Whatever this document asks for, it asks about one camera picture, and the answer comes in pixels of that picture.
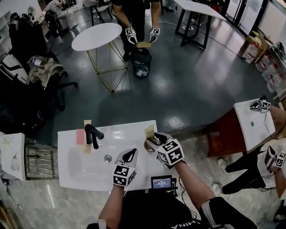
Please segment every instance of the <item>pink sponge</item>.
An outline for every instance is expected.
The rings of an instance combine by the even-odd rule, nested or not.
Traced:
[[[76,130],[76,144],[83,145],[84,144],[84,129]]]

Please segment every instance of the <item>black faucet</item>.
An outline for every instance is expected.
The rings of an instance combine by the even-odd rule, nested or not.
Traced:
[[[84,127],[84,131],[86,134],[86,144],[93,143],[93,148],[98,149],[97,138],[99,140],[104,138],[104,134],[98,131],[95,127],[90,124],[86,124]]]

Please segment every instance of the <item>round white table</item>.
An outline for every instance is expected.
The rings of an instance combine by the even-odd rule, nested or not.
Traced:
[[[121,53],[119,52],[118,48],[116,47],[114,43],[114,39],[120,35],[122,32],[122,28],[120,25],[115,24],[115,23],[103,23],[99,25],[92,26],[88,28],[87,30],[83,31],[80,33],[76,38],[73,40],[71,47],[75,51],[86,51],[89,59],[96,71],[96,74],[98,77],[101,79],[101,81],[104,83],[104,85],[108,88],[110,92],[114,92],[114,90],[117,88],[119,85],[120,81],[122,80],[125,72],[127,72],[127,64],[124,62],[123,57]],[[100,71],[97,67],[97,48],[103,46],[103,45],[109,45],[109,48],[112,49],[120,58],[120,60],[124,63],[124,66],[112,68],[109,70],[102,70]],[[96,49],[96,61],[94,63],[89,51]],[[125,70],[123,71],[123,74],[121,77],[117,80],[115,83],[114,87],[110,87],[107,85],[107,83],[104,81],[103,77],[101,74],[107,73],[107,72],[113,72],[113,71],[119,71],[119,70]]]

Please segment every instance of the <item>trash bag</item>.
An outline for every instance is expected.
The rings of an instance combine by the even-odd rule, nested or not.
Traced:
[[[131,58],[133,71],[136,77],[143,79],[149,75],[151,55],[143,55],[139,52],[134,53]]]

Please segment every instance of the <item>desk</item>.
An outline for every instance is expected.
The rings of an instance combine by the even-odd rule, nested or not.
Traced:
[[[252,101],[234,104],[234,108],[203,130],[208,138],[209,157],[250,151],[275,132],[270,112],[250,110]]]
[[[25,135],[22,133],[2,135],[0,140],[2,170],[25,181]]]
[[[113,40],[120,35],[122,31],[122,28],[120,25],[115,23],[103,23],[99,25],[92,26],[88,28],[87,30],[80,33],[76,38],[73,40],[71,46],[73,50],[75,51],[86,51],[88,54],[88,57],[94,67],[94,70],[97,74],[97,76],[101,79],[101,81],[104,83],[104,85],[107,87],[107,89],[110,92],[114,92],[117,88],[118,84],[122,80],[125,72],[127,72],[127,64],[124,62],[123,57],[121,53],[119,52],[118,48],[116,47]],[[117,56],[120,58],[120,60],[123,62],[124,66],[112,68],[109,70],[99,70],[97,67],[97,49],[103,45],[109,45],[109,62],[111,65],[111,57],[110,57],[110,49],[112,49]],[[95,63],[89,53],[90,50],[96,49],[96,60]],[[109,86],[101,76],[101,74],[106,72],[113,72],[113,71],[119,71],[124,70],[121,77],[117,80],[114,87]]]
[[[208,5],[201,4],[198,2],[193,2],[190,0],[175,0],[175,2],[177,2],[177,4],[179,4],[183,8],[181,15],[180,15],[180,19],[179,19],[178,24],[177,24],[176,32],[175,32],[176,34],[183,36],[181,46],[184,46],[186,43],[191,42],[191,43],[198,45],[199,47],[201,47],[203,49],[206,49],[206,44],[207,44],[207,40],[209,37],[209,31],[210,31],[211,18],[216,17],[216,18],[219,18],[222,20],[226,20],[226,19],[223,16],[221,16],[218,12],[216,12],[214,9],[209,7]],[[186,10],[190,11],[190,15],[189,15],[186,30],[184,33],[181,33],[181,32],[179,32],[179,28],[181,26],[181,23],[182,23],[182,20],[183,20],[183,17],[184,17]],[[193,17],[193,12],[197,12],[200,15],[198,17],[198,25],[197,25],[196,33],[194,35],[192,35],[191,37],[188,37],[187,34],[188,34],[190,23],[191,23],[191,20]],[[193,38],[197,37],[197,35],[198,35],[199,28],[200,28],[199,25],[201,23],[202,14],[208,15],[204,44],[201,44],[201,43],[193,40]]]

